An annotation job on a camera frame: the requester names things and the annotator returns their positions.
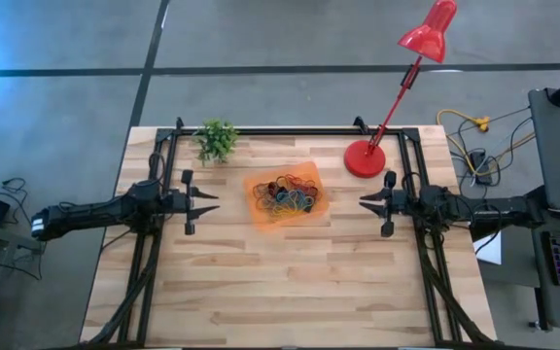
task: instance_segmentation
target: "red lamp base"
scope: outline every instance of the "red lamp base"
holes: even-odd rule
[[[345,166],[352,174],[361,178],[371,178],[379,174],[386,164],[386,156],[379,146],[367,156],[368,141],[356,141],[345,151]]]

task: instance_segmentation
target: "concrete floor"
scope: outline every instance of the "concrete floor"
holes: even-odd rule
[[[446,63],[560,62],[560,0],[459,1]],[[422,0],[173,0],[155,67],[408,64],[396,45],[422,21]],[[159,0],[0,0],[0,69],[141,68]],[[153,77],[141,125],[380,123],[403,74]],[[114,190],[139,77],[0,78],[0,182],[21,176],[31,214],[62,200],[108,199]],[[527,105],[532,88],[560,86],[559,71],[423,73],[392,124],[429,124],[453,108],[497,117]],[[470,147],[497,145],[528,112],[467,132]],[[452,131],[459,119],[447,117]],[[532,127],[520,130],[525,134]],[[499,153],[503,146],[494,150]],[[533,142],[489,196],[542,182]],[[476,194],[468,190],[468,195]],[[28,234],[25,227],[18,232]],[[44,280],[11,274],[0,302],[0,349],[77,341],[101,230],[49,244]],[[532,332],[530,289],[485,281],[498,337],[560,348],[560,330]]]

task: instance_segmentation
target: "small green plant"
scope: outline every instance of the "small green plant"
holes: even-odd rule
[[[212,119],[204,122],[204,127],[198,129],[194,136],[195,142],[200,145],[198,159],[202,165],[206,161],[228,162],[227,156],[234,152],[232,149],[237,141],[238,132],[230,122]]]

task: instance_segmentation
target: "wooden table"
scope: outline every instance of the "wooden table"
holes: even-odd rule
[[[457,190],[440,126],[418,126],[432,184]],[[156,127],[131,130],[118,193],[148,176]],[[228,164],[203,167],[189,137],[179,138],[172,188],[180,169],[194,170],[195,184],[219,200],[220,209],[196,222],[186,236],[184,219],[165,226],[148,346],[402,346],[433,344],[410,218],[396,216],[395,234],[379,236],[382,222],[358,197],[382,187],[352,176],[343,153],[356,136],[240,137]],[[403,174],[398,140],[384,137],[386,169]],[[250,223],[243,177],[269,167],[314,161],[330,198],[321,218],[297,227],[257,231]],[[412,159],[412,168],[416,168]],[[111,240],[125,227],[111,227]],[[130,234],[100,257],[82,340],[94,336],[123,299],[135,237]],[[471,237],[454,228],[444,250],[453,291],[484,333],[495,337]],[[449,334],[443,303],[440,320]],[[133,311],[134,327],[139,312]]]

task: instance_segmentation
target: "white paper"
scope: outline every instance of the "white paper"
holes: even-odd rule
[[[492,238],[491,235],[474,242],[472,244],[474,246],[474,251],[476,252],[476,250],[490,238]],[[499,231],[496,238],[478,252],[476,258],[487,263],[502,264],[503,250],[501,248],[501,232]]]

